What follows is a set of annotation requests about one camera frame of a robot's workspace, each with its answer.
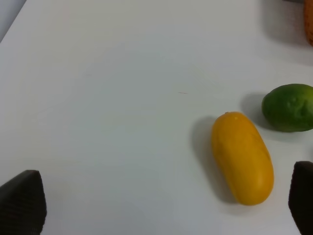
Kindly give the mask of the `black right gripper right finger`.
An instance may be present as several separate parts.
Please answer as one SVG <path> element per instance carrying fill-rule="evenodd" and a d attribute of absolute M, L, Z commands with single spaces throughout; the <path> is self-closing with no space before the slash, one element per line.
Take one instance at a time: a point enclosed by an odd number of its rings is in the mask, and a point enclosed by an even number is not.
<path fill-rule="evenodd" d="M 288 206 L 302 235 L 313 233 L 313 163 L 298 161 L 294 164 Z"/>

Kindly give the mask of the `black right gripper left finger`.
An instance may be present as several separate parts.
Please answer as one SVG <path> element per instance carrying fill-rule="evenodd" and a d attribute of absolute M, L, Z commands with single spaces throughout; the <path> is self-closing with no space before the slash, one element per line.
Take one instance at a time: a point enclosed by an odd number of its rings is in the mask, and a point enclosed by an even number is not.
<path fill-rule="evenodd" d="M 40 172 L 25 170 L 0 187 L 0 233 L 39 235 L 47 215 Z"/>

